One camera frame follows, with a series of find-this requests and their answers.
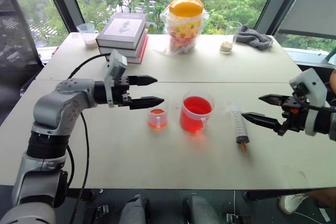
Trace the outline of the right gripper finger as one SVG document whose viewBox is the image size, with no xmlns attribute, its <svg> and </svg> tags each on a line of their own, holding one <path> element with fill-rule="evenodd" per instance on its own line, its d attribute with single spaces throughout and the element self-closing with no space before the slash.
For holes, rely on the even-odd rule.
<svg viewBox="0 0 336 224">
<path fill-rule="evenodd" d="M 281 130 L 282 125 L 278 122 L 277 119 L 269 118 L 263 114 L 258 114 L 254 112 L 242 113 L 243 118 L 247 121 L 262 126 L 271 130 Z"/>
<path fill-rule="evenodd" d="M 279 94 L 267 94 L 260 96 L 258 99 L 271 105 L 282 106 L 286 101 L 286 96 Z"/>
</svg>

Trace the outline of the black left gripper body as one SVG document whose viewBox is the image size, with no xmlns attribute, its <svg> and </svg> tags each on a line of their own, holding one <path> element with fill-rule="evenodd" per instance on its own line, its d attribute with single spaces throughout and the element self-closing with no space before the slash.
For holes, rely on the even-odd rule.
<svg viewBox="0 0 336 224">
<path fill-rule="evenodd" d="M 122 77 L 119 80 L 114 81 L 112 87 L 113 104 L 117 106 L 129 106 L 131 97 L 129 95 L 129 78 Z"/>
</svg>

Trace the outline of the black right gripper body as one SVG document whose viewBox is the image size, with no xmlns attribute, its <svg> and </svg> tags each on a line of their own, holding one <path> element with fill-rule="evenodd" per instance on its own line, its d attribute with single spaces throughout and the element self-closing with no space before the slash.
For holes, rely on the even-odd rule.
<svg viewBox="0 0 336 224">
<path fill-rule="evenodd" d="M 281 95 L 278 98 L 277 105 L 282 108 L 282 117 L 286 120 L 280 124 L 277 123 L 274 131 L 283 136 L 288 130 L 300 132 L 305 129 L 308 109 L 299 104 L 294 97 Z"/>
</svg>

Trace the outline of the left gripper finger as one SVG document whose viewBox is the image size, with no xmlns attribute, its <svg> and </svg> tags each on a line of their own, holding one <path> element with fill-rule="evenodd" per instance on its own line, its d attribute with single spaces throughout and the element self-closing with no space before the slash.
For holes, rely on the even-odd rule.
<svg viewBox="0 0 336 224">
<path fill-rule="evenodd" d="M 127 76 L 128 82 L 130 86 L 136 85 L 136 86 L 148 86 L 152 83 L 157 82 L 157 79 L 148 76 L 148 75 L 139 75 L 139 76 Z"/>
<path fill-rule="evenodd" d="M 150 97 L 141 97 L 139 99 L 131 99 L 129 108 L 130 110 L 137 109 L 147 109 L 157 106 L 164 102 L 164 99 L 150 96 Z"/>
</svg>

